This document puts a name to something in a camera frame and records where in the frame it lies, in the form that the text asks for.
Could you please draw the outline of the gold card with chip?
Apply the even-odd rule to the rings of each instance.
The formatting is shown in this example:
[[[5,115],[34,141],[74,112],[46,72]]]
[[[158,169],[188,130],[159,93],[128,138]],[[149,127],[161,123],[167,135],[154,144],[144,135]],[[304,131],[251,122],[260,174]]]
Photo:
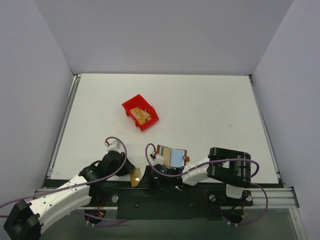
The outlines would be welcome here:
[[[131,186],[137,187],[140,180],[142,179],[141,169],[139,167],[135,168],[130,174]]]

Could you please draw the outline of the brown leather card holder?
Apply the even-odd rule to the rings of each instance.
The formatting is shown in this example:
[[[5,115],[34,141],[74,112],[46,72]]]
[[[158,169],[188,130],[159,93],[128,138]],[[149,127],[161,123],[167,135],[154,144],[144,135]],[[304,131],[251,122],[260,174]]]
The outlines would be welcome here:
[[[160,155],[160,147],[165,147],[163,145],[157,145],[156,148],[156,154]],[[169,168],[181,168],[184,167],[188,162],[190,161],[190,158],[187,156],[187,150],[185,149],[177,149],[177,148],[171,148],[171,155],[170,155],[170,164],[169,166],[162,165]]]

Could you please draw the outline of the gold card magnetic stripe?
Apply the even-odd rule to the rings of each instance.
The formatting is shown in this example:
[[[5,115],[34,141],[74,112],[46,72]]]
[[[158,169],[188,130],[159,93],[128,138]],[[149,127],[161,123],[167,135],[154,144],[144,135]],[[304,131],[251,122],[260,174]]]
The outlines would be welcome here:
[[[165,146],[161,146],[160,147],[160,151],[159,154],[163,157],[164,161],[163,164],[165,166],[169,166],[170,165],[170,159],[171,159],[171,148],[169,147],[165,147]]]

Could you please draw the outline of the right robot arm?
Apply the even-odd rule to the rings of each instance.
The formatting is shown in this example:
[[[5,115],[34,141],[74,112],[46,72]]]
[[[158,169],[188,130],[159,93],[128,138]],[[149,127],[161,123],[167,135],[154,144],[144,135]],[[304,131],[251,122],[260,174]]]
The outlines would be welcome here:
[[[244,188],[251,185],[251,155],[237,150],[212,147],[203,160],[189,164],[187,151],[158,145],[152,152],[138,187],[164,189],[214,179],[226,184],[224,201],[236,204]]]

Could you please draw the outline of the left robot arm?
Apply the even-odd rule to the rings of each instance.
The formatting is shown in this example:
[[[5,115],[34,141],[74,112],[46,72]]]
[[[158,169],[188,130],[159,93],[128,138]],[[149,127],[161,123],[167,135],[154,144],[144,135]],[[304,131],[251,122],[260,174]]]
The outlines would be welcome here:
[[[3,228],[12,240],[38,240],[53,223],[78,209],[103,201],[102,186],[114,175],[128,174],[124,152],[109,151],[102,160],[85,167],[56,191],[29,202],[18,201]]]

